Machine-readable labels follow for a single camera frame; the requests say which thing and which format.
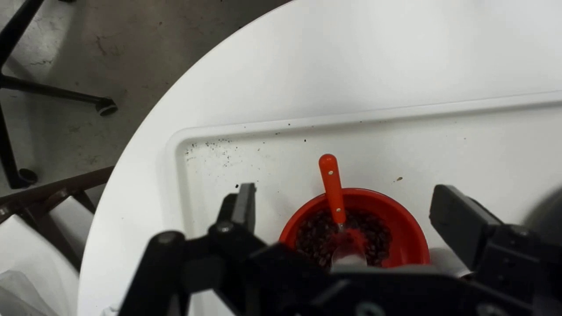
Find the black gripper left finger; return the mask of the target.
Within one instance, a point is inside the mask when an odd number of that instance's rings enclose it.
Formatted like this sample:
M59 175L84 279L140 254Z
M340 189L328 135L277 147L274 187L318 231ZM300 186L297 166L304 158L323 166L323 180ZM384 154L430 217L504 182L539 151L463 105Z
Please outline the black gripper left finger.
M256 223L256 186L242 182L237 193L228 193L223 198L218 217L211 230L214 233L226 233L233 228L244 228L253 233Z

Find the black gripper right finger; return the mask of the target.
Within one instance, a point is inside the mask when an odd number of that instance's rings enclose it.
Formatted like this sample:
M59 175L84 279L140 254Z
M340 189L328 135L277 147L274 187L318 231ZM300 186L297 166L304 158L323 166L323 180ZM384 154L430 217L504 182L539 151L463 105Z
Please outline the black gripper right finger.
M493 212L451 184L434 186L428 217L441 238L470 270L477 266L486 240L502 226Z

